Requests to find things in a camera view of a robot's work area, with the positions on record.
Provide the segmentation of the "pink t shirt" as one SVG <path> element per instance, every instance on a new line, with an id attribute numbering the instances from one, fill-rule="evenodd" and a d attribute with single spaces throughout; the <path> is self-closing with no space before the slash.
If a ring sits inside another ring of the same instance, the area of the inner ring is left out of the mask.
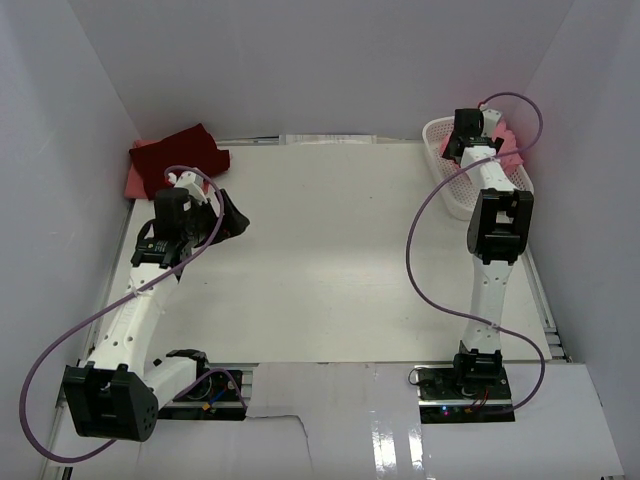
<path id="1" fill-rule="evenodd" d="M 448 134 L 440 143 L 439 153 L 441 157 L 444 157 L 445 147 L 447 146 L 450 137 L 451 134 Z M 492 136 L 492 139 L 494 141 L 496 141 L 498 138 L 502 138 L 504 140 L 500 149 L 500 153 L 515 151 L 518 149 L 516 136 L 514 132 L 508 128 L 507 123 L 504 119 L 500 120 L 494 130 L 494 135 Z M 524 164 L 524 160 L 520 154 L 513 154 L 503 157 L 500 162 L 506 175 L 513 174 L 519 166 Z"/>

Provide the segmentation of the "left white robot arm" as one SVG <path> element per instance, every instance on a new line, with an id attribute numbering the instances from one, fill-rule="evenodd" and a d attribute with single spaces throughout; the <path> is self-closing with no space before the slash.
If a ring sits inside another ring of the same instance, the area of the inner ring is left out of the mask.
<path id="1" fill-rule="evenodd" d="M 64 395 L 81 437 L 144 442 L 163 407 L 204 400 L 214 389 L 204 352 L 172 350 L 154 362 L 147 352 L 187 264 L 241 235 L 250 221 L 202 172 L 175 167 L 168 177 L 169 187 L 155 194 L 153 218 L 137 235 L 124 303 L 87 361 L 64 373 Z"/>

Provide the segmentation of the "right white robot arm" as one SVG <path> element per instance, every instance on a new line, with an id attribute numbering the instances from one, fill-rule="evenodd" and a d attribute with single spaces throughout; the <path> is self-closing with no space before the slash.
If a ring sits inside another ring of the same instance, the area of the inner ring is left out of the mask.
<path id="1" fill-rule="evenodd" d="M 506 175 L 497 154 L 504 141 L 494 140 L 501 113 L 462 108 L 454 112 L 453 129 L 442 157 L 455 162 L 478 190 L 467 230 L 474 283 L 470 315 L 454 357 L 453 390 L 472 399 L 500 382 L 501 326 L 506 286 L 523 254 L 534 206 L 533 194 Z"/>

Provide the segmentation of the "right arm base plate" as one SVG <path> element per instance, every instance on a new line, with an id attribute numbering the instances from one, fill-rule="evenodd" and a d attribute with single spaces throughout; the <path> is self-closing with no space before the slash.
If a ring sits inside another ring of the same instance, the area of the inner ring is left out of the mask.
<path id="1" fill-rule="evenodd" d="M 422 425 L 512 423 L 512 394 L 506 371 L 491 385 L 459 385 L 452 366 L 416 366 L 408 374 L 416 388 Z"/>

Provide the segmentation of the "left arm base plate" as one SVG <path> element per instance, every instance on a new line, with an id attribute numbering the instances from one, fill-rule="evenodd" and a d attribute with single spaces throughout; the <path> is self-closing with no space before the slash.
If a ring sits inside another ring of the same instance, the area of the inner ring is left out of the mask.
<path id="1" fill-rule="evenodd" d="M 251 368 L 231 368 L 229 374 L 236 386 L 222 372 L 214 373 L 203 381 L 194 393 L 189 393 L 160 410 L 162 420 L 184 421 L 243 421 L 252 392 Z"/>

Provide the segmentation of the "white perforated plastic basket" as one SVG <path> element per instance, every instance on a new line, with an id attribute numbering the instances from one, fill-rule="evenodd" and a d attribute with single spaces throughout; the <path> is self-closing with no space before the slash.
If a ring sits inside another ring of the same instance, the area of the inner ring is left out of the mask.
<path id="1" fill-rule="evenodd" d="M 436 183 L 441 182 L 456 170 L 453 162 L 443 159 L 440 155 L 441 143 L 452 130 L 452 116 L 429 121 L 422 129 L 424 157 Z M 534 192 L 533 184 L 522 165 L 518 166 L 508 178 L 519 190 Z M 471 219 L 478 193 L 478 189 L 473 186 L 467 175 L 451 180 L 440 190 L 440 196 L 448 212 L 461 221 Z"/>

